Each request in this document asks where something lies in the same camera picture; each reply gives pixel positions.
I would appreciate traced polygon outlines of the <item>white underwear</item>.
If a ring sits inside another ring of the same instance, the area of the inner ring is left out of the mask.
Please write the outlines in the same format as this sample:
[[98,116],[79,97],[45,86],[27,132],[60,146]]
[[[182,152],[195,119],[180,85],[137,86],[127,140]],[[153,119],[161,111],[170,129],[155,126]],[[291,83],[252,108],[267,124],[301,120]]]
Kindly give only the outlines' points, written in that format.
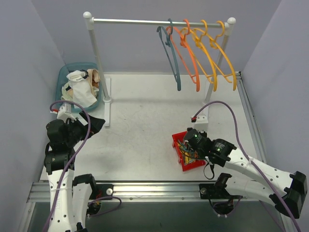
[[73,102],[82,107],[90,107],[97,103],[92,86],[87,81],[87,70],[76,70],[66,76],[69,86],[73,89]]

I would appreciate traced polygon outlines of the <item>teal plastic hanger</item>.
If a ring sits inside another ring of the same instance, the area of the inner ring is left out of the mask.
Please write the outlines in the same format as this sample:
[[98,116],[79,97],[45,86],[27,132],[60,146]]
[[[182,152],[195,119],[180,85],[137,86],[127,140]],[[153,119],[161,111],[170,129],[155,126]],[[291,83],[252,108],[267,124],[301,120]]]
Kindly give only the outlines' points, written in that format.
[[167,32],[167,29],[164,28],[163,26],[158,26],[156,32],[159,35],[160,41],[168,58],[173,77],[176,81],[177,90],[181,91],[182,85],[181,85],[180,70],[177,57],[175,54],[175,49],[171,41],[171,36],[173,34],[173,22],[170,18],[168,19],[168,22],[170,26],[170,32]]

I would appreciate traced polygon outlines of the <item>orange plastic hanger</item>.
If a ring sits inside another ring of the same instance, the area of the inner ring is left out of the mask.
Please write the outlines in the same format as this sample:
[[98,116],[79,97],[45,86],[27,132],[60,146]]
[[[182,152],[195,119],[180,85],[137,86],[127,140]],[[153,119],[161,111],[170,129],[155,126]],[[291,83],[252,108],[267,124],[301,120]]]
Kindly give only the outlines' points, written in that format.
[[[200,91],[200,78],[199,78],[199,74],[198,74],[198,69],[197,69],[197,63],[196,63],[196,57],[195,54],[193,53],[189,43],[187,42],[186,36],[191,34],[191,28],[189,25],[189,21],[187,19],[184,19],[183,21],[186,23],[187,27],[183,28],[182,30],[177,29],[176,27],[173,26],[173,22],[172,20],[169,18],[168,21],[170,22],[170,26],[166,28],[166,31],[169,35],[169,39],[174,47],[174,49],[176,49],[176,52],[179,56],[179,58],[181,59],[188,75],[190,76],[192,82],[196,85],[196,92]],[[173,30],[176,30],[177,34],[180,37],[180,46],[185,48],[191,58],[191,62],[193,64],[194,67],[194,74],[192,74],[186,64],[186,62],[184,61],[179,49],[177,48],[176,43],[173,40],[172,34],[173,34]]]

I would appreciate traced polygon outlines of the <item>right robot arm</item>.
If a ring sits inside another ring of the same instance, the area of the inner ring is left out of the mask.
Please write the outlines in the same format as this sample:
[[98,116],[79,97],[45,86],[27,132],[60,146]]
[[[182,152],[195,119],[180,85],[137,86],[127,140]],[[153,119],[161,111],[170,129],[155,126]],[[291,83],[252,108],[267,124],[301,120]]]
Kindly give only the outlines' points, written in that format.
[[211,140],[195,129],[185,134],[184,141],[199,158],[246,177],[241,179],[221,173],[214,185],[218,197],[224,198],[229,194],[256,199],[272,205],[288,217],[300,217],[308,192],[307,178],[303,173],[282,171],[253,157],[246,157],[232,143],[223,139]]

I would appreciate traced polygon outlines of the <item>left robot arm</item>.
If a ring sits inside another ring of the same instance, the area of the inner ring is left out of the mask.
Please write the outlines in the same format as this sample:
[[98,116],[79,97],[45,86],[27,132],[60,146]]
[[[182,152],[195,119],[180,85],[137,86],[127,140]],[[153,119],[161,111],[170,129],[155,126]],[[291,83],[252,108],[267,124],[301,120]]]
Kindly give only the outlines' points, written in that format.
[[46,125],[49,143],[45,149],[50,191],[50,214],[43,230],[46,232],[86,231],[85,215],[88,200],[97,195],[98,187],[91,174],[74,176],[75,145],[97,134],[105,120],[80,112]]

